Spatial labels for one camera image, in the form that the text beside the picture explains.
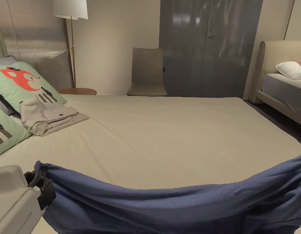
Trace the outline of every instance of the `floor lamp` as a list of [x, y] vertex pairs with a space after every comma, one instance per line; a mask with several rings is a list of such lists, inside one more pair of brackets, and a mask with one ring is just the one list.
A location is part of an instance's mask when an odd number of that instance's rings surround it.
[[[70, 19], [71, 27], [72, 27], [72, 20], [88, 19], [86, 0], [53, 0], [53, 14], [60, 18]], [[72, 61], [73, 61], [73, 87], [76, 88], [75, 47], [73, 44], [73, 30], [72, 30]]]

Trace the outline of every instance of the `folded garment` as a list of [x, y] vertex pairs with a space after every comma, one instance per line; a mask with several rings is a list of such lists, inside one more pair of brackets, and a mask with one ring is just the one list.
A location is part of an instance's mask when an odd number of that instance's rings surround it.
[[73, 107], [34, 98], [21, 102], [20, 111], [23, 126], [37, 136], [46, 136], [89, 118]]

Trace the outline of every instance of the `beige bed sheet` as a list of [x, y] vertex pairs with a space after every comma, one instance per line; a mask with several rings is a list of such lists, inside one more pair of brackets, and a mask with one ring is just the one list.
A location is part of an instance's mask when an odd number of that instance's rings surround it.
[[[90, 117], [0, 156], [37, 160], [129, 188], [172, 188], [246, 179], [301, 155], [301, 144], [238, 98], [64, 95]], [[35, 233], [52, 233], [42, 220]]]

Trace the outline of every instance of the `wooden tabletop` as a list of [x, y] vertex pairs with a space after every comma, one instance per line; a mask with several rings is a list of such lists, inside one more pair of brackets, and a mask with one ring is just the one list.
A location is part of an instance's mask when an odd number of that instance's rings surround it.
[[96, 95], [97, 91], [88, 88], [72, 88], [62, 89], [58, 91], [60, 94], [75, 94], [75, 95]]

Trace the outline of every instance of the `chair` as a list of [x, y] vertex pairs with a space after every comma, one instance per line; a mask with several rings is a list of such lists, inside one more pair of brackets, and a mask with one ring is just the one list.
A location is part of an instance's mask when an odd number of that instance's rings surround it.
[[133, 48], [132, 84], [128, 96], [162, 97], [167, 92], [163, 85], [163, 50]]

